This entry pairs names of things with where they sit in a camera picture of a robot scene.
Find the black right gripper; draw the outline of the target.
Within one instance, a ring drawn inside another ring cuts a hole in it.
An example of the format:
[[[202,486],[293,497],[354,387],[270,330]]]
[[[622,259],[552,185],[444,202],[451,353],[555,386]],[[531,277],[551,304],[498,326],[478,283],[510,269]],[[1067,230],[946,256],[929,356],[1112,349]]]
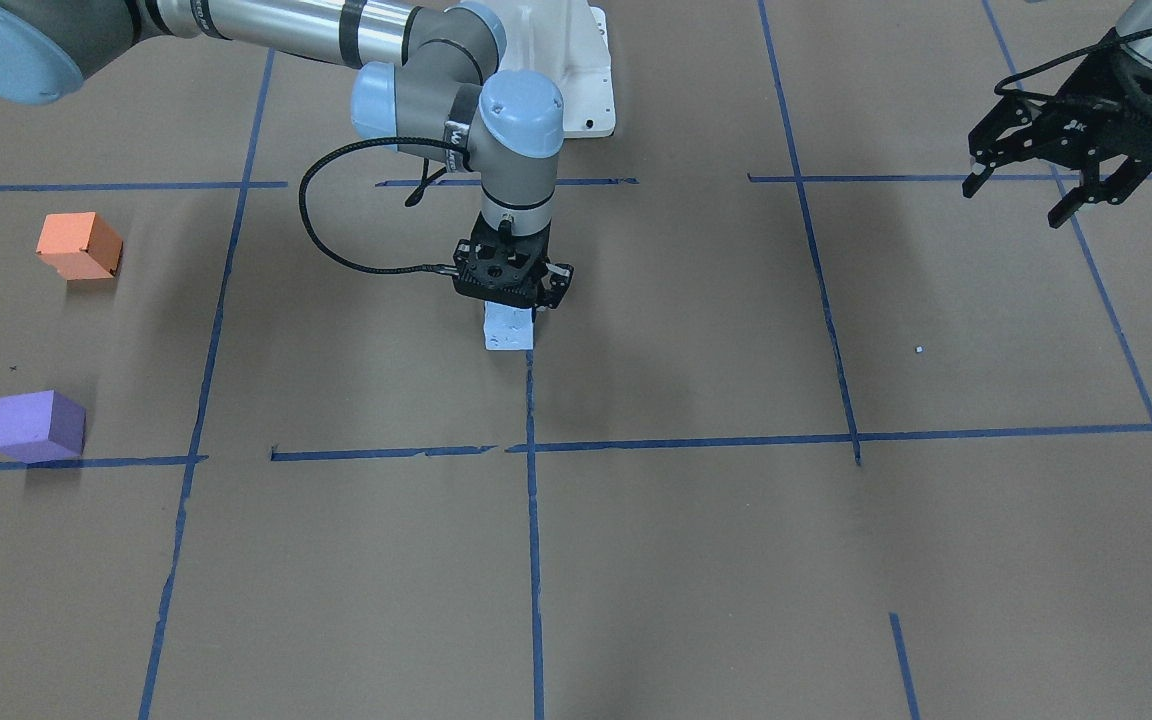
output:
[[[475,232],[453,252],[454,291],[536,313],[558,309],[573,285],[573,265],[550,263],[550,233],[507,240],[497,232]]]

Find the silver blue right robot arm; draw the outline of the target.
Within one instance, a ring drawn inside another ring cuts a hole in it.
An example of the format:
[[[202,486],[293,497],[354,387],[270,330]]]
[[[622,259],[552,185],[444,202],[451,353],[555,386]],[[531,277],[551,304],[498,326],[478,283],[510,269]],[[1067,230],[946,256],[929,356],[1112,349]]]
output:
[[[298,187],[317,250],[353,272],[371,266],[329,249],[308,187],[329,162],[392,147],[424,160],[408,204],[449,173],[473,173],[482,209],[447,264],[399,273],[452,279],[454,291],[525,310],[561,305],[573,266],[550,259],[550,225],[564,145],[558,83],[506,68],[507,28],[488,5],[445,9],[402,1],[0,1],[0,99],[55,103],[147,38],[215,38],[355,73],[357,141],[314,161]]]

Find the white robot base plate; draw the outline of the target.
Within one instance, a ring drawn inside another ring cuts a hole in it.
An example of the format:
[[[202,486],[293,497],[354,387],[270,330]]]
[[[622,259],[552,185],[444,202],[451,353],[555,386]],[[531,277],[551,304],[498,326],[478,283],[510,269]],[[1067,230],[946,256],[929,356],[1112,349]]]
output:
[[[526,1],[524,68],[556,83],[567,141],[609,137],[616,128],[607,15],[589,1]]]

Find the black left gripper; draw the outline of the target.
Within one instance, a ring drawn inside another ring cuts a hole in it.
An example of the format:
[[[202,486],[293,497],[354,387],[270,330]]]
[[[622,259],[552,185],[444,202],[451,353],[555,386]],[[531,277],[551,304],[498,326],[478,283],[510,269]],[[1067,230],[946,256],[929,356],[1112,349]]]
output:
[[[972,172],[963,197],[973,199],[998,168],[1041,159],[1079,169],[1079,185],[1048,211],[1052,229],[1079,209],[1121,205],[1152,173],[1152,67],[1126,50],[1097,51],[1055,94],[1001,97],[968,135]],[[1107,179],[1101,161],[1126,158]]]

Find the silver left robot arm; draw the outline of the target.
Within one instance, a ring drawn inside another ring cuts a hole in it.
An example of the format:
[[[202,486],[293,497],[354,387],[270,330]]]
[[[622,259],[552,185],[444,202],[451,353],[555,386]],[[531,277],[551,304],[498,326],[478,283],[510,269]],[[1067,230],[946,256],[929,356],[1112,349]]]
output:
[[[996,105],[969,132],[970,199],[998,168],[1041,159],[1078,172],[1047,215],[1119,205],[1152,174],[1152,1],[1134,1],[1101,41],[1007,76]]]

